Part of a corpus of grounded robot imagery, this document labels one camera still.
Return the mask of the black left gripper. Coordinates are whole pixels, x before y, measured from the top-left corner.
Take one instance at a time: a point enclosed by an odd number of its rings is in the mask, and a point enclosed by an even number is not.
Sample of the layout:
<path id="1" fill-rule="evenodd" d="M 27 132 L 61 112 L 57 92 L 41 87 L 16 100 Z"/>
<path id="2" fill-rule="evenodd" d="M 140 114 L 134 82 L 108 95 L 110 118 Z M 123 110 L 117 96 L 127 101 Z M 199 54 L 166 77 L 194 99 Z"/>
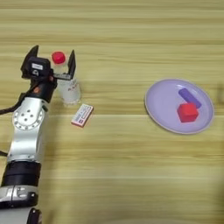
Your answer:
<path id="1" fill-rule="evenodd" d="M 30 57 L 38 55 L 39 46 L 35 45 L 25 56 L 24 62 L 27 62 Z M 53 97 L 53 92 L 58 85 L 58 80 L 70 81 L 74 77 L 76 69 L 75 53 L 71 51 L 68 61 L 68 74 L 50 74 L 46 78 L 32 78 L 29 96 L 42 99 L 50 102 Z"/>

